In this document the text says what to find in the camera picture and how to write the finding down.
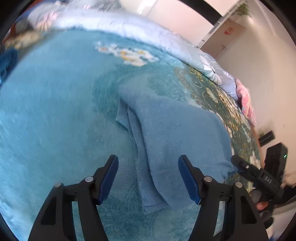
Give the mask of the person's right hand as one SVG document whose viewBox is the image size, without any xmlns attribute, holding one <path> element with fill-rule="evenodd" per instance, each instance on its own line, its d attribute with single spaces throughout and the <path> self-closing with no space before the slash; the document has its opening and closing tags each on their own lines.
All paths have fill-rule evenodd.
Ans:
<svg viewBox="0 0 296 241">
<path fill-rule="evenodd" d="M 258 202 L 256 204 L 256 208 L 257 208 L 258 211 L 263 211 L 264 209 L 267 208 L 268 205 L 269 205 L 268 201 Z"/>
</svg>

